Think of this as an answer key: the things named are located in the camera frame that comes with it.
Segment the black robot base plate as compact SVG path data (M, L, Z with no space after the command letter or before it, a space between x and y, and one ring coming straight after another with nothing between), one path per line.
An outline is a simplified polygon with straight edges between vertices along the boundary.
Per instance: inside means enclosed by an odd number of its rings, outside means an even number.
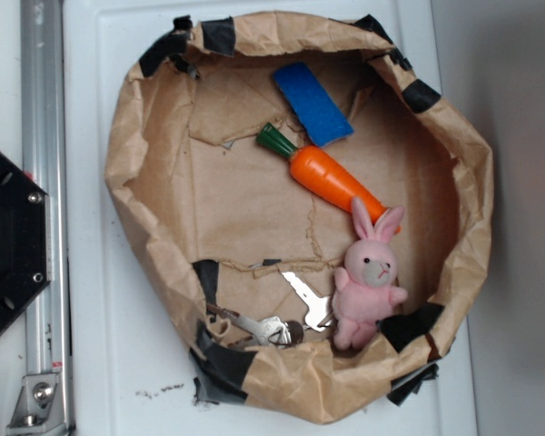
M0 152L0 336L50 282L48 200Z

